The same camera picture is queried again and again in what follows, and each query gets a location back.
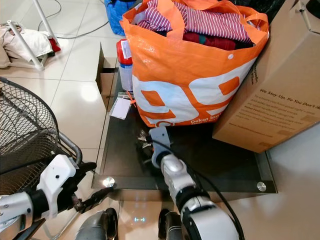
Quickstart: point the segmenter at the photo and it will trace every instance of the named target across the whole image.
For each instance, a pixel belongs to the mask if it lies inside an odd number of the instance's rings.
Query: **blue bag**
[[[127,12],[135,2],[135,0],[104,0],[106,15],[108,16],[109,24],[114,34],[125,35],[119,21],[122,20],[122,15]]]

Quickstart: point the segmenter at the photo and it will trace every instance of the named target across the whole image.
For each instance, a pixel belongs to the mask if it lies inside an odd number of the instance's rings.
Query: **white card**
[[[118,119],[126,119],[131,101],[128,99],[118,97],[113,105],[113,111],[110,111],[109,115]]]
[[[121,41],[121,48],[122,48],[123,57],[125,59],[131,58],[131,51],[130,51],[129,43],[127,40]]]

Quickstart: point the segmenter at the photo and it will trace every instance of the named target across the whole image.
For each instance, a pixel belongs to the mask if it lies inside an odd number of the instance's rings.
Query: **orange shopping bag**
[[[149,127],[216,122],[268,40],[267,15],[226,0],[177,0],[196,10],[240,15],[254,45],[227,51],[182,40],[185,23],[171,0],[157,4],[172,28],[167,37],[131,24],[147,2],[126,12],[121,22],[132,54],[140,116]]]

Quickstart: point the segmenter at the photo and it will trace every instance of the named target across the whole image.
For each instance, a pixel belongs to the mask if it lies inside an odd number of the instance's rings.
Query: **striped red white fabric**
[[[193,32],[249,43],[251,40],[240,23],[236,13],[221,13],[195,10],[178,2],[173,2],[184,20],[184,32]],[[157,10],[158,0],[151,0],[145,10],[145,20],[138,26],[151,31],[171,31],[170,22]]]

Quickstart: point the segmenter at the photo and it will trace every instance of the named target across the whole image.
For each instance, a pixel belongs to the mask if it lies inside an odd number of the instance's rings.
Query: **wire basket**
[[[0,77],[0,195],[33,189],[58,147],[49,106],[28,89]]]

